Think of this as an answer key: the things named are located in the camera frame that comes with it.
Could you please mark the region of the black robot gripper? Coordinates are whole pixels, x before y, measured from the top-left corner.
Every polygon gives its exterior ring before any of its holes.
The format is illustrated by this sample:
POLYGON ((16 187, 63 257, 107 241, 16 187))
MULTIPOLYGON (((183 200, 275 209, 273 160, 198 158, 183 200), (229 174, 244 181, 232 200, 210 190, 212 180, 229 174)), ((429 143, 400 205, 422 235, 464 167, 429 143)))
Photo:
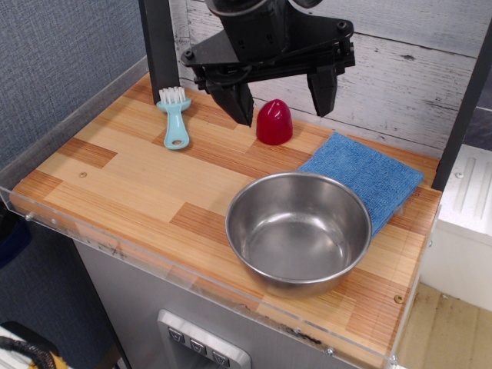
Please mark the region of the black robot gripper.
POLYGON ((348 20, 309 15, 315 1, 208 1, 223 29, 181 56, 199 88, 251 126, 253 81, 306 75, 317 116, 334 110, 337 76, 355 64, 348 20))

